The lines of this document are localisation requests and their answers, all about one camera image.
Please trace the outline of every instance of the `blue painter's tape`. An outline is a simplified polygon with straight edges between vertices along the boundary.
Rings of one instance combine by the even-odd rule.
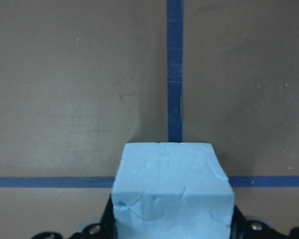
[[[182,142],[183,0],[167,0],[168,141]]]
[[[0,177],[1,188],[111,188],[114,177]],[[299,187],[299,176],[229,176],[234,188]]]
[[[111,188],[114,177],[0,177],[4,188]]]
[[[299,176],[231,176],[232,187],[299,187]]]

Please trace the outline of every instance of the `metal screw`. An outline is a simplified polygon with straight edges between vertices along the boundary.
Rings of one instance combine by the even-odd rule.
[[[262,229],[264,228],[264,226],[261,223],[253,222],[253,223],[251,223],[251,228],[254,231],[262,231]]]
[[[55,239],[55,235],[54,234],[51,234],[50,236],[48,236],[47,238],[45,239]]]
[[[100,225],[95,225],[94,227],[92,227],[92,228],[90,229],[89,232],[90,232],[90,235],[94,235],[94,234],[99,233],[100,230],[101,230],[101,226],[100,226]]]

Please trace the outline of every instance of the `light blue foam cube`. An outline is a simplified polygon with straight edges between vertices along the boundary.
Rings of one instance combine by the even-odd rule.
[[[118,239],[228,239],[234,193],[209,143],[128,143],[112,190]]]

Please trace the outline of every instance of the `vertical blue tape line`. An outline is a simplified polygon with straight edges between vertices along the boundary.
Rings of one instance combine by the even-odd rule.
[[[168,141],[182,142],[183,0],[167,0]]]

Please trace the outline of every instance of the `black mount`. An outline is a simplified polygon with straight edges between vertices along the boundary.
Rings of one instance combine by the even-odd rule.
[[[63,237],[59,233],[45,232],[32,239],[63,239]],[[82,232],[75,233],[68,239],[117,239],[111,196],[101,221],[88,225]],[[247,220],[235,206],[230,239],[299,239],[299,227],[292,229],[289,236],[285,236],[261,221]]]

